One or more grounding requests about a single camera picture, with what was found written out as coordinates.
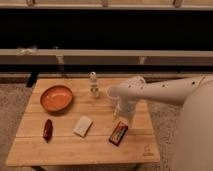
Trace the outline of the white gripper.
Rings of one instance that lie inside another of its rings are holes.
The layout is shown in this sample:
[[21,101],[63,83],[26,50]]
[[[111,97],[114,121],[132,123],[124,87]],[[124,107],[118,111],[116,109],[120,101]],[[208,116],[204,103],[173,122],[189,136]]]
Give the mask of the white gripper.
[[136,113],[136,101],[126,101],[119,99],[113,114],[114,118],[123,117],[127,120],[128,126],[133,124],[133,118]]

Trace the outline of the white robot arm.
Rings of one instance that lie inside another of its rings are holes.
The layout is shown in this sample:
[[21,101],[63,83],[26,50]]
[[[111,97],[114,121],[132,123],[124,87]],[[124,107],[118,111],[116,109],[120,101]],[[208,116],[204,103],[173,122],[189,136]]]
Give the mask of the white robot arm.
[[136,76],[107,95],[115,113],[129,118],[140,99],[181,106],[172,171],[213,171],[213,75],[154,83]]

